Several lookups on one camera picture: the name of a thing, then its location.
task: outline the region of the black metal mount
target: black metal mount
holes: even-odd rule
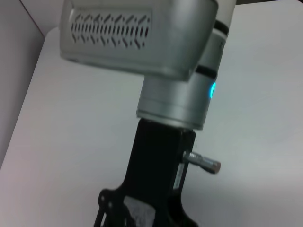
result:
[[[116,190],[101,191],[94,227],[197,227],[181,204],[188,167],[182,156],[192,151],[195,136],[141,119],[124,182]]]

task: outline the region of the silver cylindrical housing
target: silver cylindrical housing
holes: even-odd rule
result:
[[[215,79],[194,73],[189,82],[145,77],[137,116],[186,129],[202,129]]]
[[[175,127],[202,129],[225,40],[225,34],[213,30],[189,81],[145,77],[137,116]]]

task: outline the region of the vent slot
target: vent slot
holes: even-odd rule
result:
[[[141,50],[148,45],[150,22],[150,12],[79,9],[71,19],[71,40],[80,45]]]

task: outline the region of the white wall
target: white wall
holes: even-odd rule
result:
[[[18,0],[0,1],[0,168],[43,40]]]
[[[59,25],[64,0],[21,1],[44,35]]]

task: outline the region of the blue led light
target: blue led light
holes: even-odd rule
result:
[[[216,87],[216,83],[213,83],[212,88],[210,89],[210,98],[214,96],[214,88]]]

